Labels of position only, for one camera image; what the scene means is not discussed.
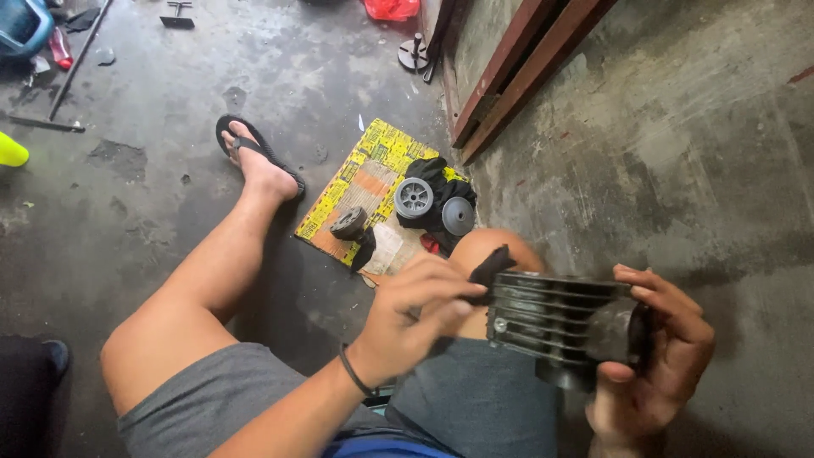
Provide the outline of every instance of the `black sandal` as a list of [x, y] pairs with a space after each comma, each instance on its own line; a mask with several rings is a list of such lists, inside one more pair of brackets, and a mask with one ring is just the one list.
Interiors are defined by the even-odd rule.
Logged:
[[[249, 129], [249, 132], [252, 134], [252, 136], [254, 136], [254, 138], [257, 139], [257, 143], [254, 142], [252, 139], [248, 139], [246, 137], [238, 137], [234, 132], [232, 132], [232, 129], [229, 128], [229, 124], [232, 121], [243, 123], [243, 125], [246, 126], [247, 129]], [[232, 157], [232, 155], [229, 154], [229, 149], [226, 147], [226, 140], [224, 140], [223, 137], [221, 136], [221, 132], [223, 132], [224, 130], [226, 132], [229, 132], [234, 137], [234, 141], [238, 144], [238, 148], [249, 148], [252, 151], [259, 152], [260, 154], [265, 156], [265, 158], [268, 159], [269, 162], [283, 169], [287, 174], [291, 175], [294, 178], [294, 180], [297, 182], [297, 195], [292, 200], [299, 200], [305, 195], [305, 181], [303, 180], [303, 178], [300, 176], [300, 174], [296, 173], [291, 167], [289, 167], [288, 165], [280, 161], [279, 158], [277, 158], [277, 156], [274, 154], [274, 150], [272, 150], [269, 143], [265, 141], [263, 135], [260, 135], [260, 132], [258, 132], [257, 129], [255, 129], [255, 126], [252, 126], [251, 124], [249, 124], [248, 121], [245, 121], [244, 119], [241, 119], [233, 115], [223, 115], [221, 116], [220, 119], [217, 120], [217, 123], [215, 124], [215, 137], [217, 138], [217, 144], [221, 145], [221, 149], [227, 156]]]

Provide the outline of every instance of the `bolt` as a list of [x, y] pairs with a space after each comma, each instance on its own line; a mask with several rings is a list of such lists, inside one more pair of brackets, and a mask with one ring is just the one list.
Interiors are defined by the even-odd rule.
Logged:
[[503, 318], [495, 318], [495, 324], [493, 325], [493, 327], [495, 328], [495, 331], [497, 331], [497, 332], [506, 332], [506, 327], [508, 325], [509, 324], [506, 322], [505, 319], [503, 319]]

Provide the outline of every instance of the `knee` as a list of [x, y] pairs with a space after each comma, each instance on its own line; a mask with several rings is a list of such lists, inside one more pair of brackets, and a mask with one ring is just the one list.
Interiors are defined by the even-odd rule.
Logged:
[[505, 229], [473, 230], [458, 242], [449, 259], [469, 272], [480, 265], [492, 251], [503, 245], [509, 246], [510, 256], [518, 263], [519, 270], [545, 271], [545, 263], [534, 250], [520, 236]]

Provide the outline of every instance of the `concrete wall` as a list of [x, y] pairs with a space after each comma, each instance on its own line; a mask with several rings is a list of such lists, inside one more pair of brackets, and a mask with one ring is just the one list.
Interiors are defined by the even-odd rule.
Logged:
[[458, 100], [466, 104], [475, 84], [523, 0], [470, 0], [455, 49]]
[[671, 456], [814, 456], [812, 65], [810, 0], [621, 0], [471, 167], [553, 271], [652, 266], [705, 308]]

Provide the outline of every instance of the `right hand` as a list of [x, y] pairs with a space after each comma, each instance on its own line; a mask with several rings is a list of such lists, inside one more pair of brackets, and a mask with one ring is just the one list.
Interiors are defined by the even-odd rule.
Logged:
[[695, 301], [649, 269], [617, 264], [617, 281], [656, 311], [661, 328], [643, 377], [620, 363], [597, 369], [596, 398], [585, 412], [604, 448], [630, 448], [661, 432], [695, 393], [715, 349], [715, 331]]
[[[470, 283], [448, 261], [419, 253], [376, 297], [360, 336], [347, 348], [348, 361], [369, 388], [408, 372], [427, 356], [445, 328], [460, 324], [472, 306], [459, 297], [479, 297], [486, 287]], [[410, 312], [430, 305], [421, 319]]]

